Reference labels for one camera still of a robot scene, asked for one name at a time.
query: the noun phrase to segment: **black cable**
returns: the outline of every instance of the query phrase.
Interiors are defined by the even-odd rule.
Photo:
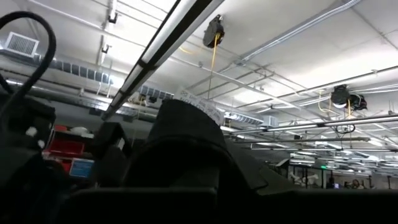
[[[14,90],[12,90],[11,86],[8,85],[6,79],[4,79],[3,75],[1,75],[1,73],[0,73],[0,85],[6,92],[8,92],[8,94],[14,93]]]
[[[33,12],[24,12],[17,11],[7,14],[0,18],[0,29],[2,29],[6,24],[21,18],[29,18],[40,23],[49,36],[49,46],[47,48],[47,52],[44,55],[43,61],[40,63],[39,67],[36,71],[30,76],[30,78],[21,86],[21,88],[12,94],[7,102],[3,105],[0,111],[0,119],[1,119],[1,134],[5,133],[7,129],[7,116],[8,113],[12,111],[12,105],[17,103],[28,93],[28,91],[32,88],[32,86],[40,79],[43,73],[48,69],[51,64],[52,59],[55,55],[55,50],[57,48],[57,40],[55,38],[55,34],[50,24],[41,16],[34,14]]]

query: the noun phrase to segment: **ceiling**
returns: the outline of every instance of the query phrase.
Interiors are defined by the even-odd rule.
[[[386,115],[388,111],[395,112],[398,110],[395,86],[379,87],[398,83],[398,69],[377,72],[398,64],[398,23],[396,22],[398,2],[395,0],[356,1],[352,7],[291,35],[286,40],[280,39],[277,44],[266,47],[259,54],[251,55],[273,40],[283,37],[283,34],[300,26],[304,27],[311,18],[347,2],[349,1],[225,1],[156,70],[145,85],[169,93],[175,93],[181,87],[186,88],[193,94],[210,98],[224,108],[231,108],[241,114],[250,114],[257,118],[274,116],[279,120],[279,126],[320,122],[325,118],[368,117]],[[53,88],[58,84],[62,85],[63,89],[84,88],[87,92],[112,98],[173,4],[174,1],[155,0],[3,0],[0,16],[19,10],[40,14],[50,22],[57,36],[57,60],[106,71],[113,80],[113,84],[103,85],[87,78],[50,69],[43,79],[52,82]],[[111,8],[118,14],[117,22],[113,26],[106,22],[108,16],[114,13]],[[201,39],[209,21],[217,14],[223,16],[225,37],[216,49],[212,68],[213,50],[203,47]],[[36,22],[20,20],[7,25],[0,30],[0,44],[5,44],[11,31],[39,40],[38,54],[46,51],[46,33]],[[101,49],[106,45],[111,47],[108,53],[103,55]],[[245,60],[248,55],[251,55],[249,60]],[[33,69],[6,58],[0,60],[0,67],[12,71],[4,72],[3,75],[15,80],[24,80],[22,76],[31,74]],[[209,70],[215,71],[211,82],[208,79]],[[328,96],[333,91],[330,86],[321,88],[324,90],[321,96],[319,89],[300,93],[309,88],[372,72],[374,75],[347,82],[350,90],[364,93],[368,102],[367,110],[348,114],[333,106],[329,108]],[[225,78],[220,78],[221,75],[217,74],[238,80],[245,86],[238,86],[236,82],[226,82]],[[269,100],[272,98],[270,96],[284,97]],[[325,100],[313,103],[319,97]],[[298,108],[286,107],[291,107],[292,104],[302,105],[309,101],[312,103]],[[279,109],[267,110],[270,106]],[[381,143],[380,145],[371,144],[370,141],[337,141],[333,144],[353,149],[397,149],[397,124],[357,125],[355,132],[345,134],[345,138],[371,138],[371,142],[377,141]],[[231,128],[239,130],[255,127],[234,121],[231,123]],[[294,133],[304,139],[342,136],[330,128],[320,128],[275,134],[251,134],[247,135],[246,139],[286,140],[292,139]],[[303,147],[294,142],[283,145]],[[320,146],[311,144],[306,147]],[[275,161],[290,156],[289,151],[252,151],[251,153],[259,159]],[[378,162],[395,160],[393,152],[367,154],[375,156],[374,161]],[[336,155],[326,152],[318,155],[318,157],[333,156]],[[342,156],[345,156],[346,160],[355,157]],[[349,166],[348,170],[359,172],[361,169]]]

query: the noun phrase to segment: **paper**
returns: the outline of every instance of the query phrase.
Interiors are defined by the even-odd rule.
[[[178,92],[174,94],[173,99],[181,100],[197,107],[199,110],[202,110],[204,113],[206,113],[218,125],[224,123],[224,113],[213,106],[211,102],[203,99],[202,97],[195,96],[183,88],[180,88]]]

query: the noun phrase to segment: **red container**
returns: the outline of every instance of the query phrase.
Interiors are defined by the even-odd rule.
[[[62,125],[55,125],[56,131],[68,131],[68,128]]]
[[[61,153],[64,155],[81,155],[85,149],[82,142],[54,139],[49,147],[49,152]]]
[[[72,161],[61,161],[60,163],[61,163],[63,169],[65,170],[65,172],[67,174],[69,174],[70,168],[72,166]]]

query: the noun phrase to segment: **white object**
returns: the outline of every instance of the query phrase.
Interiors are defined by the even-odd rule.
[[[224,113],[213,106],[211,102],[203,99],[202,97],[195,96],[184,88],[178,89],[178,92],[174,94],[173,99],[181,100],[197,107],[199,110],[202,110],[204,113],[206,113],[218,125],[221,125],[224,122]]]
[[[263,121],[264,122],[260,124],[260,126],[262,127],[271,127],[271,128],[279,127],[279,121],[274,116],[264,116]]]
[[[14,32],[10,32],[4,49],[15,54],[33,58],[35,56],[38,45],[38,40],[25,37]]]
[[[75,128],[71,128],[70,132],[75,133],[75,134],[88,134],[88,130],[84,127],[75,127]]]

